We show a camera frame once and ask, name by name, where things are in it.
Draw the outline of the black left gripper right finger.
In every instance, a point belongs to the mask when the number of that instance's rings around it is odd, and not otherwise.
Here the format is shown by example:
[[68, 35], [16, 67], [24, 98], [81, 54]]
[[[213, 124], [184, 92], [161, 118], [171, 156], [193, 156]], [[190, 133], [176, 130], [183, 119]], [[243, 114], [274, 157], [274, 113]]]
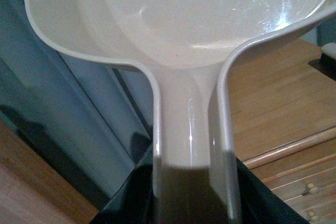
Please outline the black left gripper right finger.
[[243, 223], [308, 223], [236, 159]]

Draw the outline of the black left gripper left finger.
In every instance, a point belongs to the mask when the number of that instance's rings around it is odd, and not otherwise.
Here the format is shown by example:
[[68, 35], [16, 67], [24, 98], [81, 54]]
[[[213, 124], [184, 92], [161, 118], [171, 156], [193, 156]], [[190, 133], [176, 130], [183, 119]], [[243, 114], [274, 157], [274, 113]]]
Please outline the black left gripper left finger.
[[153, 145], [150, 144], [116, 194], [90, 222], [154, 223], [153, 201]]

